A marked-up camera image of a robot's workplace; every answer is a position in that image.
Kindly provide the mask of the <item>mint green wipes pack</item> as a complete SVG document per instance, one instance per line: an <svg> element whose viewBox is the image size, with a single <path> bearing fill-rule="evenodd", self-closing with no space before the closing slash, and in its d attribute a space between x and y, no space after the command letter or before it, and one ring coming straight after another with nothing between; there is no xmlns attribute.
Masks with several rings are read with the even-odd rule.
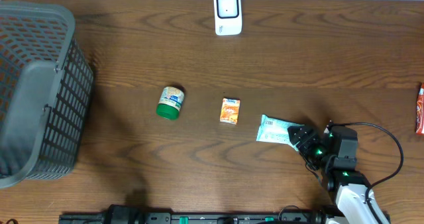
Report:
<svg viewBox="0 0 424 224"><path fill-rule="evenodd" d="M258 142L270 142L286 144L292 147L296 152L298 148L290 142L288 128L301 127L301 124L291 123L262 115L261 124L258 128L256 140Z"/></svg>

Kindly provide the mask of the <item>orange tissue pack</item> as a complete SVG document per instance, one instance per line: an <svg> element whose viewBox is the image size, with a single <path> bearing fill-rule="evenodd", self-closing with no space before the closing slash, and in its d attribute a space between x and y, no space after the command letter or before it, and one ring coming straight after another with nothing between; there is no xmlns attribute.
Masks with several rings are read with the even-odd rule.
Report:
<svg viewBox="0 0 424 224"><path fill-rule="evenodd" d="M219 121L236 125L239 119L240 100L223 98Z"/></svg>

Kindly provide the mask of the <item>red Top chocolate bar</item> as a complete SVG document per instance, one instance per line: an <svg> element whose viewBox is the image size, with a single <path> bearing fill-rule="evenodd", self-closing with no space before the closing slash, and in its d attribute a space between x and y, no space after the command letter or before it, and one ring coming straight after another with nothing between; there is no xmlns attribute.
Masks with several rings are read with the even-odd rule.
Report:
<svg viewBox="0 0 424 224"><path fill-rule="evenodd" d="M418 135L423 135L423 103L424 103L424 84L421 84L421 87L419 89L419 93L417 96L417 103L416 103L416 133Z"/></svg>

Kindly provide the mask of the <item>green lid jar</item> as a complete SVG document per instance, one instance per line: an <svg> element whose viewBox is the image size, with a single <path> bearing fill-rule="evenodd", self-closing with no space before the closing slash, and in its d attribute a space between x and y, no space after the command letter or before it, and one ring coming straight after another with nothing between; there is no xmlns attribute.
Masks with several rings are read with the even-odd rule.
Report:
<svg viewBox="0 0 424 224"><path fill-rule="evenodd" d="M165 87L160 96L156 114L169 119L176 120L184 102L185 93L176 87Z"/></svg>

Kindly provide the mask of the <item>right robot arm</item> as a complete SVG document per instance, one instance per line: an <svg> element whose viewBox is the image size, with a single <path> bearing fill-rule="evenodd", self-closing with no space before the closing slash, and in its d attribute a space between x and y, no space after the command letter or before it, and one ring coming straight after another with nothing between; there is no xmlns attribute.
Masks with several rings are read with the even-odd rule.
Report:
<svg viewBox="0 0 424 224"><path fill-rule="evenodd" d="M348 223L389 223L371 183L356 170L358 134L329 125L323 135L307 125L288 127L288 136L308 168L320 171L321 185Z"/></svg>

